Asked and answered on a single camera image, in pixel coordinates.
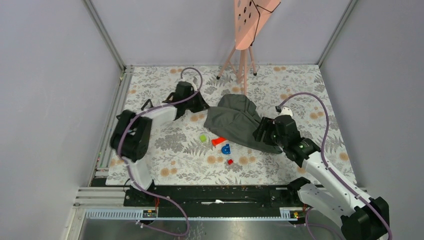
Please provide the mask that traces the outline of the dark grey t-shirt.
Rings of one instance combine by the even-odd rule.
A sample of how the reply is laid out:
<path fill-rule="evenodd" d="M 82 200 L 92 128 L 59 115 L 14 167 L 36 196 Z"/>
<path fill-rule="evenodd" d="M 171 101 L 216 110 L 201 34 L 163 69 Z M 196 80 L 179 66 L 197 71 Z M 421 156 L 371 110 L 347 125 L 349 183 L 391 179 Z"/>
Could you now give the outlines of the dark grey t-shirt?
<path fill-rule="evenodd" d="M 283 151 L 280 147 L 255 140 L 253 133 L 260 122 L 257 106 L 247 96 L 226 94 L 217 106 L 208 109 L 203 126 L 213 134 L 244 147 L 270 154 L 281 154 Z"/>

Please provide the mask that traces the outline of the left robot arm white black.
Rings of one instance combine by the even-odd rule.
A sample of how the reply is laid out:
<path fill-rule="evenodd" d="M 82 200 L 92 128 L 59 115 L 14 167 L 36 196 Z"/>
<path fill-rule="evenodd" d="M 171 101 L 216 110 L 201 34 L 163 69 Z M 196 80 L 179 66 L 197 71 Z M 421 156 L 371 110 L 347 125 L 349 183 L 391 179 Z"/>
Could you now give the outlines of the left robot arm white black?
<path fill-rule="evenodd" d="M 180 81 L 160 105 L 142 108 L 139 114 L 126 109 L 116 116 L 109 145 L 126 164 L 130 185 L 137 190 L 135 197 L 142 205 L 148 206 L 155 200 L 155 192 L 149 188 L 153 178 L 142 160 L 149 148 L 152 129 L 179 119 L 186 111 L 198 113 L 209 107 L 192 83 Z"/>

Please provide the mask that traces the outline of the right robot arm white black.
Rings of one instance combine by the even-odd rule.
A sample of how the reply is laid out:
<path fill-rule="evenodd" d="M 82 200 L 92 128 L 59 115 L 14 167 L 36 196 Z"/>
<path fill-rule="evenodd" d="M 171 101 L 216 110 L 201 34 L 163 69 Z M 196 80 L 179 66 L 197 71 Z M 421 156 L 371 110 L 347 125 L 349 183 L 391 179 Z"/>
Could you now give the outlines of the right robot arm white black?
<path fill-rule="evenodd" d="M 392 239 L 388 203 L 382 197 L 371 197 L 326 162 L 320 147 L 301 136 L 290 115 L 263 117 L 253 136 L 258 142 L 282 148 L 289 160 L 325 188 L 318 189 L 304 177 L 293 180 L 286 193 L 291 205 L 304 203 L 319 211 L 340 227 L 347 240 L 379 240 L 384 236 Z"/>

